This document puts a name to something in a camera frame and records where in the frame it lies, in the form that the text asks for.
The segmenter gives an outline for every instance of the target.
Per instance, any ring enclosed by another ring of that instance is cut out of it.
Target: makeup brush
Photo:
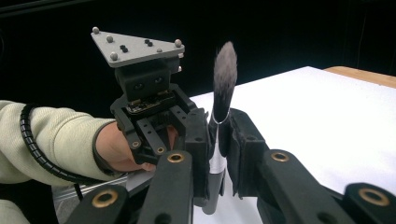
[[[209,200],[203,207],[204,213],[211,215],[216,211],[221,184],[226,168],[226,148],[229,138],[228,115],[233,89],[237,78],[236,53],[233,43],[227,42],[221,48],[215,60],[213,79],[213,109],[208,124],[210,138],[210,171],[208,177]]]

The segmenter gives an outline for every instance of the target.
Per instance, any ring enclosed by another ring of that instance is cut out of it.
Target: black background
[[[394,1],[59,2],[74,4],[0,14],[1,99],[112,117],[109,106],[122,91],[92,41],[93,26],[181,39],[183,71],[171,81],[189,96],[212,91],[214,58],[229,40],[238,56],[237,84],[303,66],[396,74]]]

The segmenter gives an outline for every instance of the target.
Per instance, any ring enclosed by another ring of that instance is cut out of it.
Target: brush bristles
[[[215,60],[213,117],[223,122],[228,115],[237,78],[236,53],[233,43],[227,42]]]

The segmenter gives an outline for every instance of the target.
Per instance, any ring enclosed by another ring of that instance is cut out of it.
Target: beige sweater sleeve
[[[0,183],[33,178],[52,186],[71,185],[46,171],[30,155],[21,136],[23,107],[24,104],[0,101]],[[97,131],[113,119],[96,119],[72,109],[52,107],[38,107],[30,118],[35,140],[52,163],[75,174],[105,181],[114,179],[101,172],[92,154]]]

